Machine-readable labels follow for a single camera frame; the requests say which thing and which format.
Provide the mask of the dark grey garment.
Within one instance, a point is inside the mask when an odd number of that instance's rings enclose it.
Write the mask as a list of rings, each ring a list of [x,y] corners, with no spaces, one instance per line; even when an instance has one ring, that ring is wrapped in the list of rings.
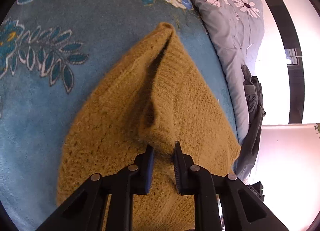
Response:
[[[248,106],[249,128],[241,145],[240,155],[236,162],[235,174],[244,180],[255,165],[261,136],[261,126],[266,115],[263,106],[263,92],[257,76],[251,75],[248,67],[242,65],[244,74],[244,91]]]

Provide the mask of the mustard yellow knit sweater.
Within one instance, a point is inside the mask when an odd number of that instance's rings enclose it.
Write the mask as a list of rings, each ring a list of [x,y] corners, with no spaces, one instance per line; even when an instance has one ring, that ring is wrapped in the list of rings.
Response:
[[[91,174],[115,174],[150,145],[150,193],[135,196],[134,230],[189,230],[194,198],[178,194],[175,142],[215,175],[232,172],[240,145],[223,109],[174,27],[160,23],[100,81],[77,114],[65,143],[57,204]]]

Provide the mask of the teal floral bed blanket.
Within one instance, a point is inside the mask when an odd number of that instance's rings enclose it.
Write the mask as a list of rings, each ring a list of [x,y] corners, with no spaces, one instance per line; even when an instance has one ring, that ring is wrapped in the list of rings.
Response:
[[[191,0],[15,0],[1,24],[1,202],[19,230],[35,230],[55,210],[62,143],[87,96],[160,22],[176,27],[235,128]]]

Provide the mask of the white glossy wardrobe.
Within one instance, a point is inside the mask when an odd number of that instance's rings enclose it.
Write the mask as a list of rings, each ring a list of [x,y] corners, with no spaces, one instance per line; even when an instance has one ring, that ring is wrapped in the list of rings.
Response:
[[[264,125],[319,122],[319,14],[310,0],[261,0],[265,33],[255,72]]]

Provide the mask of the light blue floral duvet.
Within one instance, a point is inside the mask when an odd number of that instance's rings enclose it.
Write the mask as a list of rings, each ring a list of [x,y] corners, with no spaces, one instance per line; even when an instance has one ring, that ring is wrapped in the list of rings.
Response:
[[[231,97],[238,140],[249,129],[242,65],[254,71],[264,36],[261,0],[192,0],[220,60]]]

